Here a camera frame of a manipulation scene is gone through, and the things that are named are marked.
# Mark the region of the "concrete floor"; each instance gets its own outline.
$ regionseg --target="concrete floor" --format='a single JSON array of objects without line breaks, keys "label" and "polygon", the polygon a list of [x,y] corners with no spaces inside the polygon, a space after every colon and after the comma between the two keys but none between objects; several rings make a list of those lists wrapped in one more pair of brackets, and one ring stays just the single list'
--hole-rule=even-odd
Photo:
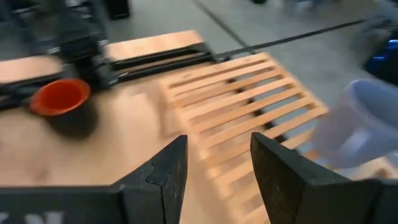
[{"label": "concrete floor", "polygon": [[[239,40],[200,9],[198,1]],[[316,12],[306,10],[305,3],[300,3],[292,12],[282,1],[269,0],[267,4],[255,5],[250,0],[132,0],[131,18],[106,21],[106,28],[111,42],[193,29],[216,53],[223,53],[364,19],[376,8],[373,0],[341,0],[338,3],[325,0]],[[269,52],[331,106],[348,82],[370,77],[360,67],[370,47],[365,46],[367,53],[348,47],[358,27],[346,27],[257,51]],[[0,60],[24,55],[15,36],[0,26]]]}]

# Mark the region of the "blue object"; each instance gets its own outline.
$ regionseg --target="blue object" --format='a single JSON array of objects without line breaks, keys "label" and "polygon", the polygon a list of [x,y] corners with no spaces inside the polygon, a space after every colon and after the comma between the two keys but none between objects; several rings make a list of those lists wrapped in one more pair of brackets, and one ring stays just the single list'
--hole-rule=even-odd
[{"label": "blue object", "polygon": [[398,85],[398,30],[365,62],[364,69],[381,80]]}]

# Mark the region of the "wooden tabletop surface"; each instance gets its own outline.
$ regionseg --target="wooden tabletop surface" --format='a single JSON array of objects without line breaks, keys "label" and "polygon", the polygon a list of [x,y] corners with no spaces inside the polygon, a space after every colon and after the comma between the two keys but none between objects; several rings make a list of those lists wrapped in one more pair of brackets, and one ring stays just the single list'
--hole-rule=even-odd
[{"label": "wooden tabletop surface", "polygon": [[[194,31],[186,31],[109,44],[107,52],[121,60],[199,42]],[[0,62],[0,83],[52,74],[61,67],[56,58],[43,56]],[[84,141],[62,138],[42,118],[23,109],[2,111],[0,186],[108,185],[132,172],[176,137],[159,134],[157,90],[157,80],[175,72],[123,83],[93,96],[100,122]],[[211,189],[206,191],[203,179],[196,177],[199,166],[189,158],[182,223],[225,222],[219,202],[203,203],[204,195],[211,201]]]}]

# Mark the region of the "wooden slat rack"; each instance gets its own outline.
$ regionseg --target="wooden slat rack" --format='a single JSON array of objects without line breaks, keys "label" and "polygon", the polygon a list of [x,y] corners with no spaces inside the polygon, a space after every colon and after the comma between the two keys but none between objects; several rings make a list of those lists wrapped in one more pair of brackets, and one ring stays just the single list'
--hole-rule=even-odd
[{"label": "wooden slat rack", "polygon": [[[253,131],[276,138],[327,113],[289,72],[267,54],[257,54],[161,81],[169,110],[195,145],[220,200],[236,223],[264,223],[261,200],[249,154]],[[277,118],[306,112],[281,123]],[[312,129],[281,142],[295,149],[310,140]],[[316,158],[313,151],[308,153]]]}]

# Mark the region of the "white plastic cup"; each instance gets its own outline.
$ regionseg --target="white plastic cup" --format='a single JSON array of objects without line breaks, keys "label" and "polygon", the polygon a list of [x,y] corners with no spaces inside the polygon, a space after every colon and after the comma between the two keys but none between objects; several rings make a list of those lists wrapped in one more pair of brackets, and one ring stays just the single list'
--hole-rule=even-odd
[{"label": "white plastic cup", "polygon": [[359,166],[398,149],[398,88],[378,80],[346,87],[313,134],[314,149],[336,168]]}]

